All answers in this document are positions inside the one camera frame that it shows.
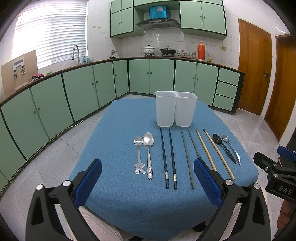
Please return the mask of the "person right hand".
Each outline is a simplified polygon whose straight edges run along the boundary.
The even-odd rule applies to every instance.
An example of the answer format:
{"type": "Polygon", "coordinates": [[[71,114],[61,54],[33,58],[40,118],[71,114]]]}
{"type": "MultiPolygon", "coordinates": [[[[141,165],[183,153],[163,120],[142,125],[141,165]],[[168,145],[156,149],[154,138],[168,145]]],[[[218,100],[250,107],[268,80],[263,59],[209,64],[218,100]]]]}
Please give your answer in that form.
{"type": "Polygon", "coordinates": [[[281,206],[280,215],[277,219],[277,228],[283,229],[290,221],[291,204],[289,201],[284,200],[281,206]]]}

